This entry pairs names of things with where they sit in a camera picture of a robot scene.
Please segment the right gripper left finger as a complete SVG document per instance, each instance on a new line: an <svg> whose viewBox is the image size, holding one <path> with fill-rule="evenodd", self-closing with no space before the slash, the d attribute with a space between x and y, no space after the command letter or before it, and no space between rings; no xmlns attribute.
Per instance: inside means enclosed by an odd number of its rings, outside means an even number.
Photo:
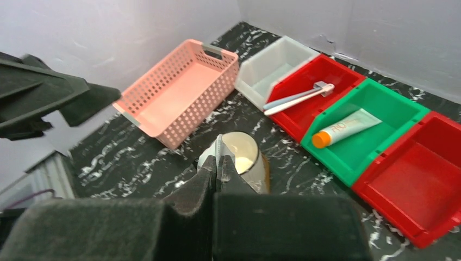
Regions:
<svg viewBox="0 0 461 261"><path fill-rule="evenodd" d="M47 200L17 220L1 260L211 260L216 159L163 199Z"/></svg>

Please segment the orange cap toothpaste tube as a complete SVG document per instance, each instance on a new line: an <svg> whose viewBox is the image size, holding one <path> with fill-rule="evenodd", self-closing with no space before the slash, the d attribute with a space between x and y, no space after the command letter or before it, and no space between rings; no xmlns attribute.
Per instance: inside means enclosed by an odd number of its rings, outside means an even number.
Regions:
<svg viewBox="0 0 461 261"><path fill-rule="evenodd" d="M349 136L380 124L382 120L364 109L359 109L342 120L318 131L312 136L316 148L325 148Z"/></svg>

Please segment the cream ceramic mug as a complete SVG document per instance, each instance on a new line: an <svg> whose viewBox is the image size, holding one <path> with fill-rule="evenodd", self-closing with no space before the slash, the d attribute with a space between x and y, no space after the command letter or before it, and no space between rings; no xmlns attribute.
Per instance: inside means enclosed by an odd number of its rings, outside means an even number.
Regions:
<svg viewBox="0 0 461 261"><path fill-rule="evenodd" d="M269 162L253 136L246 132L234 131L224 133L223 139L235 154L234 167L240 177L257 193L268 194L270 192ZM198 170L208 156L215 157L215 141L198 157Z"/></svg>

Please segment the white toothbrush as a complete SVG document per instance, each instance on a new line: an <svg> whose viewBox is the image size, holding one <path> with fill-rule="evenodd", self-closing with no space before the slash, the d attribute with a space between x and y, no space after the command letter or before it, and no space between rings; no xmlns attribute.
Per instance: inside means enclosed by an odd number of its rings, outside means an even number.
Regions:
<svg viewBox="0 0 461 261"><path fill-rule="evenodd" d="M284 103L287 103L287 102L291 102L293 100L296 100L296 99L302 98L302 97L306 97L306 96L312 97L312 95L318 95L318 94L326 96L329 93L331 93L334 88L335 88L334 84L327 84L325 82L319 81L319 82L314 83L314 87L312 89L308 90L308 91L305 91L305 92L302 92L302 93L299 93L299 94L295 94L295 95L291 95L291 96L288 96L288 97L285 97L285 98L280 98L278 100L275 100L275 101L267 103L266 105L263 106L263 110L269 110L269 109L271 109L273 107L276 107L278 105L281 105L281 104L284 104Z"/></svg>
<svg viewBox="0 0 461 261"><path fill-rule="evenodd" d="M293 107L293 106L295 106L295 105L297 105L297 104L299 104L301 102L304 102L304 101L306 101L306 100L308 100L310 98L313 98L315 96L317 96L317 95L312 95L312 97L306 96L306 97L298 98L298 99L293 100L291 102L287 102L287 103L278 105L278 106L273 107L273 108L271 108L269 110L265 110L264 115L270 116L270 115L276 114L278 112L281 112L281 111L286 110L286 109L288 109L290 107Z"/></svg>

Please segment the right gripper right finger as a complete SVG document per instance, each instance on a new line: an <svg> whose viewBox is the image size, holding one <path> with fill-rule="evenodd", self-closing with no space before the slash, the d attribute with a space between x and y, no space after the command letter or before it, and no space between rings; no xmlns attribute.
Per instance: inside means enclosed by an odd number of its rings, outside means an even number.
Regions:
<svg viewBox="0 0 461 261"><path fill-rule="evenodd" d="M372 260L354 203L337 195L230 191L244 186L230 156L218 164L213 260Z"/></svg>

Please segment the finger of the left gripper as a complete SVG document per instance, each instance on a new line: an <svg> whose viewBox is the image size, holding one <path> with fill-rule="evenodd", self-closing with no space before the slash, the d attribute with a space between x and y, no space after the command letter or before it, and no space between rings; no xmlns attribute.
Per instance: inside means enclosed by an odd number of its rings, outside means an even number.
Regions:
<svg viewBox="0 0 461 261"><path fill-rule="evenodd" d="M53 125L43 117L59 111L77 127L121 97L116 88L59 73L41 59L1 53L1 138L33 139Z"/></svg>

